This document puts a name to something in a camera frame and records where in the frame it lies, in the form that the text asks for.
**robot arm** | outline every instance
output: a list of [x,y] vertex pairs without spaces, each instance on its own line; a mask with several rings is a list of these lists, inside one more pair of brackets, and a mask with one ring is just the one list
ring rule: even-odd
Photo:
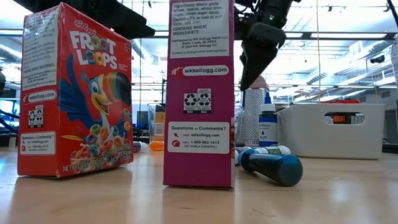
[[235,40],[242,40],[241,90],[247,90],[267,68],[285,42],[282,27],[292,2],[301,0],[236,0],[252,13],[234,9]]

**table surface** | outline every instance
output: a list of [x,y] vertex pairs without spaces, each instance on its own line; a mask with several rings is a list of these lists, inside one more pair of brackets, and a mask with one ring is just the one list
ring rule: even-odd
[[163,153],[67,179],[18,177],[0,152],[0,223],[397,223],[398,155],[301,159],[302,181],[279,187],[236,168],[235,189],[162,185]]

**barcode label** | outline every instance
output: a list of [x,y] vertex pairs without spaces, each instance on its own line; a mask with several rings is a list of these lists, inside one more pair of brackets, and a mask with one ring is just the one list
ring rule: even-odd
[[155,135],[163,135],[163,123],[155,123]]

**froot loops cereal box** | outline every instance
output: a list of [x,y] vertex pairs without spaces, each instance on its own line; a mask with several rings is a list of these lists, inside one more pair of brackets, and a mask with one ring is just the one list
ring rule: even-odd
[[25,17],[18,174],[132,162],[131,43],[68,4]]

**white storage bin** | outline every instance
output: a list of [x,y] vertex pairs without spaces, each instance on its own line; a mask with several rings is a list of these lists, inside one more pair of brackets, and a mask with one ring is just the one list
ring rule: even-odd
[[[329,112],[359,112],[362,124],[327,124]],[[384,105],[293,105],[278,114],[278,142],[303,157],[378,159],[382,153]]]

